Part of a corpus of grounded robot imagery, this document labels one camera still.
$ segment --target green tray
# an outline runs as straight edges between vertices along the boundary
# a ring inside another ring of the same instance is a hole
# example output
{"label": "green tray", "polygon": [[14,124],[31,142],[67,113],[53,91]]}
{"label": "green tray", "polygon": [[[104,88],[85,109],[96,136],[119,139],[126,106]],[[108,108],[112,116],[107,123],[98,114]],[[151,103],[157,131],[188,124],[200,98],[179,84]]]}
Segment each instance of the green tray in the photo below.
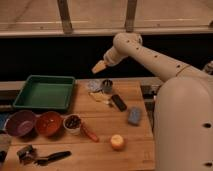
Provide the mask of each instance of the green tray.
{"label": "green tray", "polygon": [[67,111],[74,77],[31,75],[16,97],[15,109],[41,109]]}

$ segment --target dark red bowl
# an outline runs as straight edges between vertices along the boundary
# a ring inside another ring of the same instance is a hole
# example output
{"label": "dark red bowl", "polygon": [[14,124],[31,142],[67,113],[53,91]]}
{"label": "dark red bowl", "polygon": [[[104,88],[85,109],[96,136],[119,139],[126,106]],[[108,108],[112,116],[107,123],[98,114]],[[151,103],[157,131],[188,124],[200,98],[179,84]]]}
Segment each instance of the dark red bowl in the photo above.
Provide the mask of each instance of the dark red bowl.
{"label": "dark red bowl", "polygon": [[14,113],[6,122],[6,132],[15,137],[27,135],[34,128],[36,114],[30,110],[20,110]]}
{"label": "dark red bowl", "polygon": [[35,130],[40,135],[52,136],[60,129],[62,120],[63,119],[58,112],[45,112],[37,119]]}

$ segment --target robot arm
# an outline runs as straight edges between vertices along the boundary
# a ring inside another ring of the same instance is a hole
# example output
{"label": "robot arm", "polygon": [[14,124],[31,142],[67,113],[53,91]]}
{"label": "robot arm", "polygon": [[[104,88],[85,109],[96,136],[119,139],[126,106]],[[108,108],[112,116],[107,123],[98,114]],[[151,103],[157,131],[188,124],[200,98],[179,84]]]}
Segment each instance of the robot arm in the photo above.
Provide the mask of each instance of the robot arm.
{"label": "robot arm", "polygon": [[162,81],[176,76],[209,77],[208,74],[189,64],[148,49],[141,44],[142,38],[138,34],[117,34],[113,40],[113,47],[104,54],[104,60],[97,63],[92,69],[93,73],[97,73],[107,66],[117,65],[124,58],[131,56]]}
{"label": "robot arm", "polygon": [[158,76],[165,83],[154,111],[156,171],[212,170],[213,77],[141,42],[140,35],[117,34],[93,73],[131,56]]}

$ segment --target bowl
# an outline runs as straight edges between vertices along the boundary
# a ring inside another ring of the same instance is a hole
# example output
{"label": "bowl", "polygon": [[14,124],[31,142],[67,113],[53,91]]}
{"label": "bowl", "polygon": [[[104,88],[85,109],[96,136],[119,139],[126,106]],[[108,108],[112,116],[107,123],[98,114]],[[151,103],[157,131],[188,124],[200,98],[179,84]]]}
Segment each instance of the bowl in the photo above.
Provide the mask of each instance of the bowl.
{"label": "bowl", "polygon": [[22,137],[32,131],[36,123],[36,115],[30,110],[14,113],[6,122],[6,132],[14,137]]}
{"label": "bowl", "polygon": [[58,112],[48,111],[43,113],[36,121],[35,130],[43,136],[52,136],[62,125],[62,117]]}
{"label": "bowl", "polygon": [[64,128],[73,135],[79,135],[81,129],[81,118],[78,115],[71,114],[63,121]]}

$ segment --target yellow apple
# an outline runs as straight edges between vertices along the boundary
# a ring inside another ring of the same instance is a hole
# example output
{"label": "yellow apple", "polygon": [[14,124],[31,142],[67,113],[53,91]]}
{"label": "yellow apple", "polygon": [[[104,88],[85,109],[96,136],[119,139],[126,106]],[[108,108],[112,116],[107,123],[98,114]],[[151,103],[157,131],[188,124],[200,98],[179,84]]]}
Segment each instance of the yellow apple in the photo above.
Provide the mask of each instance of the yellow apple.
{"label": "yellow apple", "polygon": [[114,150],[122,150],[125,146],[124,138],[119,134],[113,135],[110,139],[110,143]]}

